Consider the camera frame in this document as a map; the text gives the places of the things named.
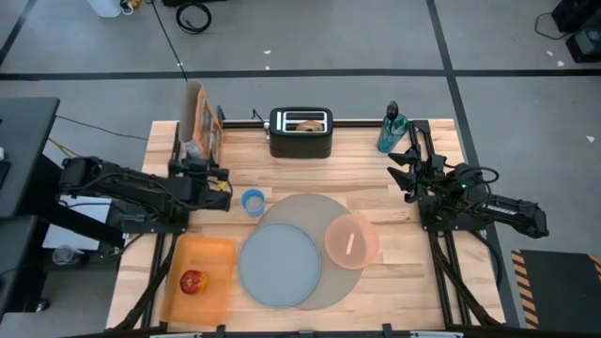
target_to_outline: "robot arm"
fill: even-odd
[[[110,196],[139,207],[122,217],[125,232],[184,232],[191,211],[228,211],[230,207],[231,186],[230,192],[222,192],[209,185],[216,183],[209,177],[227,181],[229,172],[205,163],[172,161],[169,177],[144,174],[96,157],[64,159],[63,166],[59,193]]]
[[[409,128],[412,146],[405,154],[389,154],[399,165],[409,165],[408,172],[389,167],[388,172],[405,194],[405,201],[420,201],[423,221],[428,230],[482,230],[493,222],[512,226],[531,238],[548,236],[547,216],[536,203],[493,194],[489,183],[499,174],[489,168],[460,163],[445,174],[446,157],[434,154],[429,131],[424,132],[428,159],[422,160],[416,128]],[[483,171],[495,174],[484,180]]]

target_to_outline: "blue water bottle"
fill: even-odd
[[[405,135],[409,127],[409,121],[398,112],[398,104],[390,101],[386,107],[386,116],[382,121],[382,129],[379,131],[378,150],[383,153],[389,153]]]

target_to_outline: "yellow black hazard stripe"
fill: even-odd
[[[528,329],[536,329],[538,328],[538,316],[536,315],[534,297],[532,296],[532,289],[530,286],[530,281],[528,280],[528,272],[526,271],[524,257],[519,250],[512,250],[511,258],[514,261],[517,288],[519,289],[519,296],[522,299],[522,308],[524,309],[524,317],[526,318],[526,327]]]
[[[599,282],[601,282],[601,260],[594,254],[589,254],[589,257],[593,261],[594,268],[597,270],[597,275],[599,277]]]

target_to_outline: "black floor stripe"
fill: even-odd
[[[347,76],[445,76],[442,69],[288,69],[288,70],[208,70],[186,71],[189,78],[295,78]],[[179,71],[151,72],[88,72],[88,73],[0,73],[3,81],[63,81],[63,80],[154,80],[180,79]]]
[[[465,107],[463,105],[463,100],[461,99],[459,85],[457,84],[457,79],[455,77],[456,73],[453,70],[453,63],[451,61],[449,49],[444,38],[444,33],[442,31],[442,23],[440,22],[439,12],[436,8],[435,0],[426,0],[426,4],[428,7],[428,12],[430,13],[430,20],[432,21],[432,26],[434,28],[434,36],[439,46],[440,58],[442,59],[442,66],[444,67],[444,70],[447,73],[447,83],[449,86],[449,91],[451,92],[451,99],[455,108],[457,125],[459,127],[459,132],[461,133],[461,138],[463,140],[463,147],[466,151],[466,160],[471,165],[479,165],[478,156],[476,154],[476,148],[473,143],[473,139],[471,138],[470,124],[468,123],[468,117],[466,115]],[[488,229],[486,229],[486,239],[490,242],[492,247],[495,248],[495,250],[499,253],[502,261],[502,251],[501,245],[499,243],[499,236],[497,235],[497,229],[495,229],[494,226],[489,226]],[[517,320],[516,305],[514,304],[514,299],[511,294],[509,283],[507,282],[508,278],[504,264],[502,265],[501,274],[504,283],[501,284],[501,289],[499,290],[499,293],[501,297],[501,306],[505,315],[505,322],[509,326],[519,327],[519,322]]]
[[[194,79],[300,78],[300,77],[565,77],[601,76],[601,69],[283,69],[187,71]],[[124,71],[73,73],[0,73],[0,81],[166,80],[181,79],[179,71]]]
[[[601,76],[601,69],[474,69],[453,70],[456,77]]]
[[[0,50],[0,67],[2,67],[4,60],[7,58],[8,52],[10,52],[10,48],[12,47],[12,44],[15,43],[15,40],[17,39],[17,37],[19,36],[19,33],[21,32],[21,28],[23,28],[23,25],[27,21],[27,17],[29,16],[29,13],[31,13],[31,9],[34,7],[34,5],[36,4],[37,1],[38,0],[27,1],[27,5],[25,5],[23,12],[21,12],[21,16],[19,16],[19,20],[17,20],[15,25],[12,27],[12,30],[10,31],[10,34],[8,35],[6,42],[2,46],[2,50]]]

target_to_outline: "plastic cup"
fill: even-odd
[[[53,262],[59,266],[84,264],[86,259],[87,255],[83,251],[66,244],[54,249],[53,252]]]
[[[378,256],[378,231],[361,215],[335,219],[326,231],[326,251],[345,269],[363,269]]]
[[[265,211],[265,195],[259,189],[249,189],[240,198],[246,213],[253,217],[261,216]]]

